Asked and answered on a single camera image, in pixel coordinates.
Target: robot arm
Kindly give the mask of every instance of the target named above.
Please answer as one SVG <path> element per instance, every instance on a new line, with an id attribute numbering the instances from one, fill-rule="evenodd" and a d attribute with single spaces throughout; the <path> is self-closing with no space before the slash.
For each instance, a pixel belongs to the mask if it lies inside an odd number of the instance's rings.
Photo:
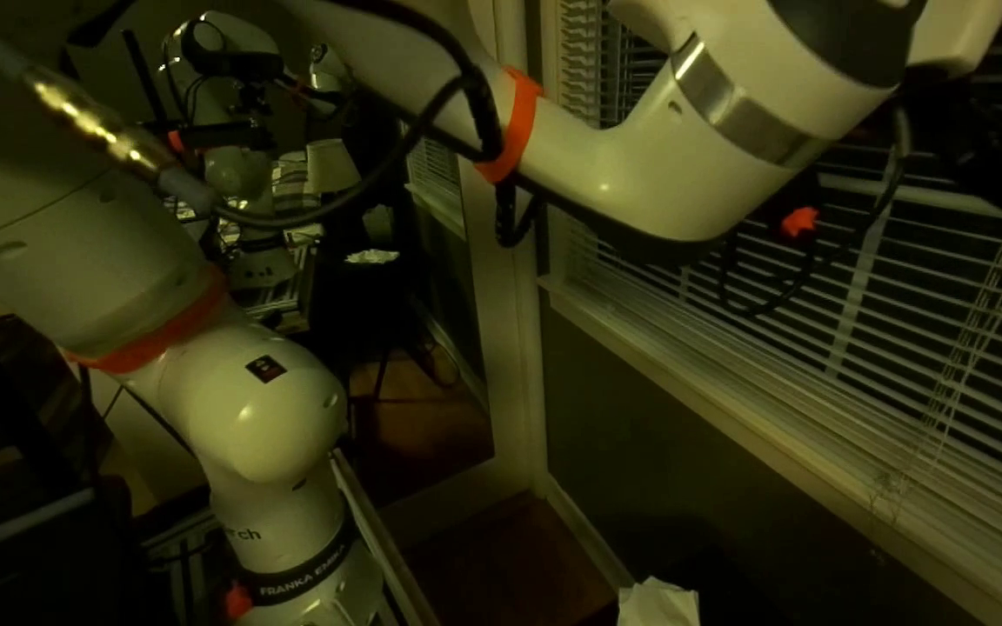
<path id="1" fill-rule="evenodd" d="M 371 2 L 286 0 L 339 50 L 350 77 L 404 111 L 457 77 L 443 46 L 379 17 Z M 467 0 L 404 0 L 480 65 L 502 120 L 523 108 L 476 41 Z M 617 0 L 627 29 L 669 51 L 633 113 L 590 128 L 536 96 L 518 178 L 660 240 L 713 240 L 758 210 L 828 144 L 890 96 L 906 65 L 973 68 L 1002 0 Z M 476 147 L 469 108 L 440 128 Z"/>

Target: wall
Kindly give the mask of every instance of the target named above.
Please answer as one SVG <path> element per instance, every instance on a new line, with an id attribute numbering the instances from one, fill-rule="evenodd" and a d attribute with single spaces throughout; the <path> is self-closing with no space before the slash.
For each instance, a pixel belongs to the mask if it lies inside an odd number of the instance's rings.
<path id="1" fill-rule="evenodd" d="M 543 370 L 550 470 L 633 578 L 725 622 L 973 622 L 557 313 Z"/>

